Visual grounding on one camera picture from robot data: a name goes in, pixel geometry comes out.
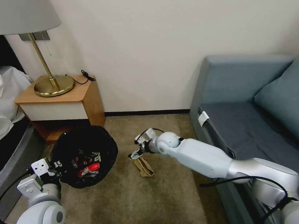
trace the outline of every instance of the white drawer front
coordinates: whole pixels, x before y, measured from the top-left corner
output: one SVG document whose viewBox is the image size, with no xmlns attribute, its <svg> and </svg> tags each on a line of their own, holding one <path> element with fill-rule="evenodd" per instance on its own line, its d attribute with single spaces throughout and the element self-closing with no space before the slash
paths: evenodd
<svg viewBox="0 0 299 224">
<path fill-rule="evenodd" d="M 21 104 L 32 121 L 88 119 L 82 103 Z"/>
</svg>

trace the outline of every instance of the lamp pull chain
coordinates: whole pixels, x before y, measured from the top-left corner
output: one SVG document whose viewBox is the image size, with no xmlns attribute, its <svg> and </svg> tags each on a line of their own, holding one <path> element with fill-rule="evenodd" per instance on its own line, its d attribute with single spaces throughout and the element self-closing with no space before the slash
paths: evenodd
<svg viewBox="0 0 299 224">
<path fill-rule="evenodd" d="M 48 49 L 49 55 L 52 56 L 52 54 L 51 54 L 51 52 L 50 52 L 50 50 L 49 50 L 49 48 L 48 48 L 48 45 L 47 45 L 47 43 L 46 43 L 46 40 L 45 40 L 45 37 L 44 37 L 42 31 L 41 31 L 41 36 L 43 37 L 43 40 L 44 40 L 44 43 L 45 43 L 45 45 L 46 45 L 46 47 L 47 47 L 47 49 Z"/>
</svg>

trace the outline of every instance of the white lampshade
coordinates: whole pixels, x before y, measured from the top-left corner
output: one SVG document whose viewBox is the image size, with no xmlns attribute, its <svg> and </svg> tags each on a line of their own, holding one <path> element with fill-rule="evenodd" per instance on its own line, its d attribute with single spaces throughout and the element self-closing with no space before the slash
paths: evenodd
<svg viewBox="0 0 299 224">
<path fill-rule="evenodd" d="M 60 24 L 50 0 L 0 0 L 0 35 L 34 33 Z"/>
</svg>

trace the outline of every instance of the baseboard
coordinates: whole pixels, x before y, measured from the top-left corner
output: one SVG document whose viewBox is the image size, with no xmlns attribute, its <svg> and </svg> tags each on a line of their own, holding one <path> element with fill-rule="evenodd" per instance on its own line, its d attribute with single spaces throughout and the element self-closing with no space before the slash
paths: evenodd
<svg viewBox="0 0 299 224">
<path fill-rule="evenodd" d="M 145 111 L 121 111 L 105 112 L 106 117 L 112 116 L 132 116 L 132 115 L 157 115 L 157 114 L 187 114 L 190 109 L 182 110 L 145 110 Z"/>
</svg>

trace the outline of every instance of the wooden nightstand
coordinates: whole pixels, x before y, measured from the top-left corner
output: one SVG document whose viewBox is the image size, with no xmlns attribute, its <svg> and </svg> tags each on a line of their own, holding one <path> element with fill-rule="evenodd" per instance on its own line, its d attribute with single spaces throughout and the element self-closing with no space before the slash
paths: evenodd
<svg viewBox="0 0 299 224">
<path fill-rule="evenodd" d="M 65 131 L 82 121 L 91 125 L 104 126 L 105 115 L 97 82 L 88 81 L 60 96 L 41 97 L 35 94 L 34 85 L 45 76 L 39 77 L 15 100 L 25 116 L 48 144 L 54 143 Z M 86 81 L 84 76 L 71 76 L 80 83 Z"/>
</svg>

